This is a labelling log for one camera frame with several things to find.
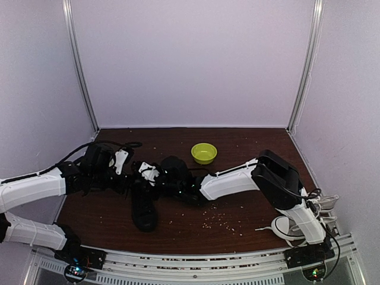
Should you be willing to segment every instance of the bowl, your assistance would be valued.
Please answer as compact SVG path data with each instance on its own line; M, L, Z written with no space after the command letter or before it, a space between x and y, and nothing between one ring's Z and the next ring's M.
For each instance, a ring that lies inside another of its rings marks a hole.
M218 151L215 146L202 142L196 144L191 148L191 155L193 156L195 162L206 165L214 161Z

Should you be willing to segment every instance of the wooden table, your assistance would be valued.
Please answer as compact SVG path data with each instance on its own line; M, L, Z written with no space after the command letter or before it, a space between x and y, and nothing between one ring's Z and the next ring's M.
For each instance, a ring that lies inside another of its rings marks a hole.
M284 129L169 128L104 129L98 140L120 143L141 141L133 160L161 162L169 155L199 167L190 154L191 147L208 142L218 156L208 166L224 170L256 157L270 149L296 166L306 189L314 188L311 177ZM131 219L130 197L113 191L98 192L84 198L68 196L58 223L69 225L84 245L123 251L157 254L220 254L285 247L286 243L269 226L279 215L259 191L222 197L204 207L186 205L172 198L155 202L159 225L152 233L140 232Z

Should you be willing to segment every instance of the green bowl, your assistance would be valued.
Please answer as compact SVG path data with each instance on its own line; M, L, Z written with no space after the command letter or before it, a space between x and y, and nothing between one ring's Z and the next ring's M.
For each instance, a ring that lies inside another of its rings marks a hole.
M212 144L207 144L206 142L196 144L191 148L191 155L193 156L195 162L201 165L210 164L213 162L217 153L218 151L216 147Z

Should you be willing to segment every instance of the metal corner post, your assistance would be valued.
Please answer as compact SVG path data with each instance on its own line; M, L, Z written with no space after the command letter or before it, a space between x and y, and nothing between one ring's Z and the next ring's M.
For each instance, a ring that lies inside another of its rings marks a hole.
M77 37L75 35L74 20L73 20L72 11L71 11L71 0L63 0L62 4L64 8L65 21L66 21L67 31L69 34L71 51L74 58L74 66L75 66L75 71L77 73L77 78L78 78L81 94L84 100L85 107L87 109L88 116L90 117L94 132L97 132L99 130L99 126L96 121L94 109L91 104L90 96L88 95L87 84L84 79L83 67L82 67L82 63L81 63L81 59L79 55Z
M324 6L324 0L315 0L314 4L314 14L311 23L310 37L308 49L306 52L305 64L303 66L302 77L298 87L296 101L294 103L292 115L287 127L290 134L293 133L296 126L297 118L299 117L299 112L302 110L301 106L303 99L307 92L308 77L312 68L312 64L316 54L316 47L318 45L319 32L321 30L322 23L322 11Z

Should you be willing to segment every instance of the cable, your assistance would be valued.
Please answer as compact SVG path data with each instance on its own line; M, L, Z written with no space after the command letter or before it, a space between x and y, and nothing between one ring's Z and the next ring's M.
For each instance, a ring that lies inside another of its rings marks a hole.
M274 179L274 181L277 183L277 185L281 188L282 191L288 193L289 195L291 196L294 196L294 197L297 197L297 198L301 198L301 199L305 199L305 200L311 200L311 199L315 199L315 198L318 198L320 195L321 195L321 189L319 188L315 188L313 191L311 191L309 193L308 196L301 196L301 195L298 195L298 194L295 194L293 193L292 191L288 190L287 188L285 188L281 182L277 179L277 177L272 173L272 171L268 168L268 166L266 166L265 164L263 163L257 163L257 165L259 166L262 166L264 167L268 173L270 174L270 176Z
M47 168L45 170L42 170L41 172L9 178L9 179L6 179L6 180L2 181L0 183L0 185L6 184L6 183L10 183L10 182L14 182L14 181L19 181L19 180L26 179L26 178L31 178L31 177L35 177L35 176L46 174L47 172L49 172L49 171L53 170L54 168L58 167L59 165L61 165L68 158L70 158L73 154L77 153L78 151L80 151L81 149L83 149L85 147L88 147L88 146L94 145L94 144L113 144L113 145L117 145L118 147L131 147L131 148L137 148L137 147L141 147L143 145L141 142L138 142L138 141L127 142L126 144L121 144L119 142L108 141L108 140L100 140L100 141L88 142L86 144L80 145L75 150L73 150L72 152L70 152L67 156L65 156L63 159L61 159L59 162L57 162L56 164L54 164L53 166L51 166L51 167L49 167L49 168Z
M326 234L334 240L334 242L336 243L337 248L338 248L338 257L337 257L337 260L336 260L334 266L332 267L332 269L330 270L330 272L327 275L325 275L325 277L323 278L323 281L324 281L324 280L326 280L333 273L333 271L335 270L335 268L337 267L337 265L339 263L339 259L340 259L340 245L339 245L337 239L330 233L329 230L327 230L326 226L324 224L322 224L322 223L321 223L321 225L322 225L323 229L325 230Z

